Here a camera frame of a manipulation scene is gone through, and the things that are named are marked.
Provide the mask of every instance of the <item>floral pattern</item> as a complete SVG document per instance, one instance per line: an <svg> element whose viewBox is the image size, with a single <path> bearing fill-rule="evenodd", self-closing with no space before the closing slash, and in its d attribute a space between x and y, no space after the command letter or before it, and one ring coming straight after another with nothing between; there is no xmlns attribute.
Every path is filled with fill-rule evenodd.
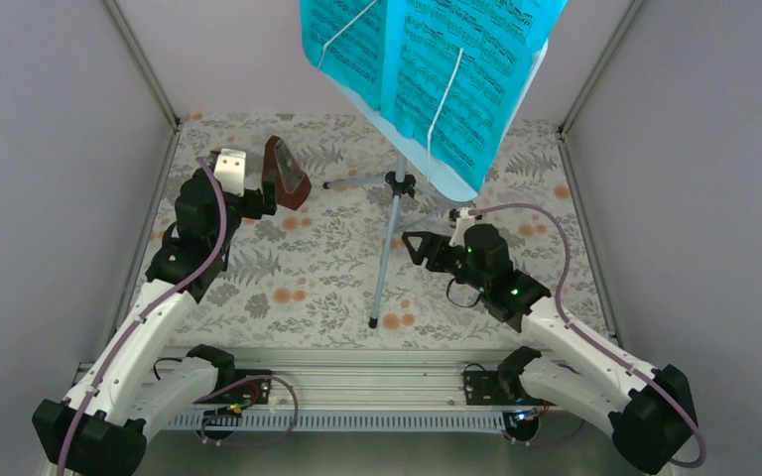
<svg viewBox="0 0 762 476"><path fill-rule="evenodd" d="M282 137L314 186L297 211L245 219L232 241L228 271L211 285L196 310L176 329L172 345L370 349L515 349L524 335L492 318L481 304L457 307L445 297L449 276L414 266L397 235L387 269L381 321L367 326L389 207L389 188L350 186L324 190L326 180L382 175L395 166L396 150L367 121L350 115L195 114L187 118L168 175L154 232L142 264L142 280L174 221L174 200L197 167L195 159L216 147L247 152L247 186L258 187L264 144ZM424 178L417 180L424 183ZM606 332L585 255L571 193L557 147L556 129L517 122L507 134L478 207L508 201L540 204L554 213L571 238L571 276L565 302L592 328ZM402 223L439 204L417 193L404 198ZM507 239L516 266L553 286L563 266L559 236L544 216L521 210L491 214ZM412 230L450 234L434 215ZM467 304L465 287L450 297Z"/></svg>

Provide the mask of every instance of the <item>white wire page holder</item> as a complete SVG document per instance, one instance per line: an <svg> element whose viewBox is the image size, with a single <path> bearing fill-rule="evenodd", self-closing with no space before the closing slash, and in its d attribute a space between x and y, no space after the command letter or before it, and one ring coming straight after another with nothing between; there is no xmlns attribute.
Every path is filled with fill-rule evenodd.
<svg viewBox="0 0 762 476"><path fill-rule="evenodd" d="M322 44L322 52L320 53L319 61L317 62L317 70L321 72L322 62L324 61L324 58L325 58L325 52L328 50L328 47L331 46L334 40L336 40L340 35L342 35L343 32L348 30L349 27L354 25L355 22L357 22L361 17L363 17L363 15L365 15L366 12L368 12L369 9L372 8L372 6L375 5L376 3L378 3L378 0L372 0L372 2L370 2L366 7L364 7L364 9L361 10L354 18L352 18L348 23L346 23L346 25L343 28L341 28L337 33L335 33L334 36L332 36L328 41ZM454 83L454 79L456 78L457 72L459 70L459 65L462 60L462 55L463 55L463 49L460 49L459 53L457 54L457 60L456 60L456 64L454 65L454 70L451 72L451 78L449 79L448 84L445 87L443 97L440 100L439 107L437 108L437 113L434 115L434 119L431 122L431 126L428 130L427 139L428 139L429 163L431 158L431 138L434 134L434 128L437 124L437 121L440 118L440 114L443 111L443 107L445 106L445 100L448 97L448 92L451 89L451 85ZM402 153L399 153L398 160L396 163L396 171L394 175L396 183L404 182L405 172L407 171L407 162L408 161L405 158L405 156ZM428 179L428 183L430 183L431 182L430 169L428 169L427 179ZM326 181L322 184L322 188L332 188L332 187L350 186L350 185L383 184L383 183L388 183L385 177L348 179L348 180L339 180L336 182ZM413 226L419 223L420 221L430 218L431 216L435 214L440 214L451 207L463 205L463 203L445 198L441 194L434 192L428 186L422 185L421 183L415 183L413 187L415 190L418 190L422 193L426 193L432 196L435 200L444 203L444 206L439 207L438 210L435 210L434 212L429 213L427 216L420 218L416 222L410 223L407 226ZM384 282L387 275L387 263L390 259L390 245L392 244L392 241L393 241L393 234L406 228L406 226L399 226L399 215L401 214L401 209L402 209L402 196L401 194L394 193L393 203L390 210L390 219L387 223L387 235L386 235L386 239L384 240L384 250L381 253L381 266L380 266L380 269L378 270L378 281L375 286L375 297L372 302L372 311L369 316L370 328L375 328L378 326L378 315L381 309L381 297L383 296L383 293L384 293Z"/></svg>

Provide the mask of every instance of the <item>wooden metronome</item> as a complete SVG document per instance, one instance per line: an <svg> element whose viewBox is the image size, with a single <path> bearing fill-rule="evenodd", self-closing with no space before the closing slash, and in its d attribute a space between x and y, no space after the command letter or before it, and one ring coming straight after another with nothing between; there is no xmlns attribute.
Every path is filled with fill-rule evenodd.
<svg viewBox="0 0 762 476"><path fill-rule="evenodd" d="M311 180L297 162L288 145L272 136L264 146L264 167L261 177L276 171L276 202L298 210L311 193Z"/></svg>

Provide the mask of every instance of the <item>wire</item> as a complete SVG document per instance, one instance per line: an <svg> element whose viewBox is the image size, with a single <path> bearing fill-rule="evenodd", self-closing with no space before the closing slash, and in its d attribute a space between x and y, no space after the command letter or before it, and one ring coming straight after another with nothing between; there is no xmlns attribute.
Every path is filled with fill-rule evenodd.
<svg viewBox="0 0 762 476"><path fill-rule="evenodd" d="M474 302L469 304L469 305L458 304L458 303L454 302L454 299L451 298L451 295L450 295L450 293L451 293L451 285L453 285L456 281L457 281L457 278L451 278L451 281L448 282L448 286L445 287L445 297L448 299L448 302L456 305L457 307L462 307L464 309L469 309L471 307L475 307L480 302L480 297L482 296L482 294L480 294L480 293L478 293L477 299L475 299Z"/></svg>
<svg viewBox="0 0 762 476"><path fill-rule="evenodd" d="M235 387L241 387L244 384L247 384L249 382L253 382L256 380L272 380L274 382L278 382L282 384L285 389L288 390L288 393L291 394L291 399L294 401L294 416L291 418L291 422L288 424L288 428L285 429L281 434L276 436L275 438L269 439L267 441L221 441L218 439L212 439L206 436L205 434L205 428L208 426L209 423L212 421L219 419L219 418L225 418L224 415L212 415L204 418L202 420L202 424L199 428L199 436L202 439L203 442L212 442L215 443L218 446L245 446L245 447L262 447L262 446L271 446L274 444L277 444L281 442L283 439L285 439L291 432L294 430L294 428L297 426L297 421L299 420L300 415L300 401L297 398L297 393L294 391L294 388L291 387L290 384L285 382L281 377L277 377L275 375L253 375L251 377L246 377L244 379L241 379L237 382L234 382L232 384L227 385L226 387L223 387L220 390L216 390L205 397L200 397L195 401L196 404L202 404L205 403L214 397L221 396L225 394L226 392L234 389Z"/></svg>
<svg viewBox="0 0 762 476"><path fill-rule="evenodd" d="M502 431L502 434L505 438L507 438L510 441L510 444L513 446L524 446L527 448L552 448L554 446L559 446L561 444L568 443L572 441L574 438L576 438L577 435L582 431L582 429L585 427L585 420L581 421L579 423L579 426L571 433L557 439L553 439L551 441L519 441L515 439L514 437L510 436L510 433L508 433L506 430Z"/></svg>
<svg viewBox="0 0 762 476"><path fill-rule="evenodd" d="M598 350L600 353L608 357L609 359L613 360L616 364L626 369L627 372L631 372L635 376L637 376L639 379L644 381L645 384L650 386L651 389L656 391L662 399L665 400L665 402L670 405L677 414L682 418L682 420L685 421L685 423L688 425L688 427L691 429L691 432L694 433L694 438L697 440L697 445L699 446L699 456L694 461L679 461L676 459L671 459L671 463L673 463L676 466L680 466L682 468L699 468L705 463L705 459L707 458L708 449L705 445L705 437L702 435L702 431L697 426L697 423L694 421L693 418L691 418L690 415L688 415L688 412L685 411L684 408L682 408L681 405L679 405L679 402L674 400L673 397L665 389L663 389L659 384L655 383L653 379L648 377L644 372L641 372L638 369L635 369L632 367L632 365L627 362L626 360L622 359L619 355L613 353L609 349L603 347L599 342L594 340L590 335L588 335L585 331L580 329L576 324L574 324L571 319L568 317L568 314L565 311L565 308L563 307L563 287L565 286L565 282L568 279L568 271L571 267L571 245L569 244L568 235L565 232L565 229L563 228L563 225L560 224L560 221L557 219L556 216L551 214L550 211L546 210L545 208L542 208L539 205L534 205L532 203L506 203L503 205L497 205L497 206L490 206L488 208L482 208L477 210L469 210L469 213L472 215L483 215L486 213L491 213L493 211L499 211L499 210L505 210L507 208L527 208L529 210L537 211L543 215L545 215L549 220L551 220L552 223L554 223L554 226L556 226L557 231L560 233L560 238L562 238L563 241L563 247L565 248L565 264L563 265L563 271L560 275L560 279L557 282L557 290L554 293L554 302L557 306L557 313L560 315L560 319L563 321L563 323L569 327L571 330L573 330L582 340L587 342L589 345L594 347L596 350Z"/></svg>
<svg viewBox="0 0 762 476"><path fill-rule="evenodd" d="M133 332L135 332L136 328L145 321L151 312L159 307L162 302L165 301L165 299L173 296L176 292L184 289L186 286L191 284L191 282L197 279L199 275L201 275L205 270L208 269L209 266L211 266L211 263L214 262L214 260L220 254L220 249L223 246L223 240L226 239L226 203L223 201L223 191L220 188L220 182L218 182L217 178L214 177L214 173L208 167L205 159L198 157L196 160L199 166L205 171L205 176L208 177L208 181L211 183L211 188L214 190L214 195L217 199L219 226L217 231L217 241L214 243L214 248L211 250L211 253L208 255L208 257L206 257L206 259L202 262L202 264L199 265L199 268L194 270L190 275L188 275L187 278L183 279L175 286L162 293L161 296L154 299L151 303L147 304L145 308L139 312L139 317L141 317L141 319L133 320L133 322L130 323L130 325L127 326L127 328L124 329L124 331L121 333L121 337L109 349L109 352L106 354L106 357L103 359L103 362L101 362L97 373L92 379L89 388L86 390L86 394L83 397L82 402L80 402L80 405L77 406L77 411L74 412L74 417L71 419L71 423L68 425L68 430L65 432L63 446L60 448L60 458L57 461L57 476L65 475L65 462L68 459L68 450L71 448L71 443L74 440L74 434L77 432L77 425L80 423L80 418L83 416L83 414L85 414L86 409L89 406L89 402L91 402L91 399L94 397L94 393L98 385L100 385L100 383L103 381L103 376L106 375L106 371L109 369L109 366L112 365L112 361L115 360L115 357L121 351L121 348L130 338L130 336L133 335Z"/></svg>
<svg viewBox="0 0 762 476"><path fill-rule="evenodd" d="M466 365L465 367L463 367L462 371L463 371L463 372L465 372L465 371L466 371L466 370L468 370L468 368L469 368L469 367L471 367L472 365L476 365L477 367L480 367L480 370L482 370L483 372L486 372L486 369L484 369L484 368L483 368L483 366L482 366L482 365L480 365L480 364L478 364L477 362L472 362L472 363L470 363L470 364Z"/></svg>
<svg viewBox="0 0 762 476"><path fill-rule="evenodd" d="M179 359L177 357L163 357L161 359L158 359L156 362L153 363L153 375L156 376L156 380L162 380L162 377L159 376L159 371L156 370L156 364L160 362L183 362L183 359Z"/></svg>

